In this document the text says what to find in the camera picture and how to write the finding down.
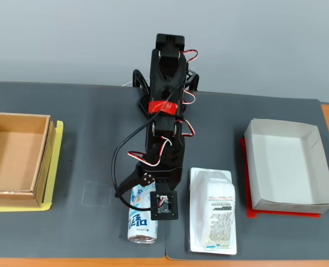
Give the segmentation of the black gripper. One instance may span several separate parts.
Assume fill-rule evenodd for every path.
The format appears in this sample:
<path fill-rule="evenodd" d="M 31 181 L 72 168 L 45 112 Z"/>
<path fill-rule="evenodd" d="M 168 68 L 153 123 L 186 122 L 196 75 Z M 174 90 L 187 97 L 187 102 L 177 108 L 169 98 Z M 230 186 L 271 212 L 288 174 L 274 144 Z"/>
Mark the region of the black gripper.
<path fill-rule="evenodd" d="M 146 187 L 153 182 L 166 184 L 170 191 L 175 190 L 182 177 L 184 153 L 183 137 L 151 137 L 146 152 L 136 152 L 140 164 L 120 183 L 119 194 L 115 193 L 115 197 L 138 185 Z"/>

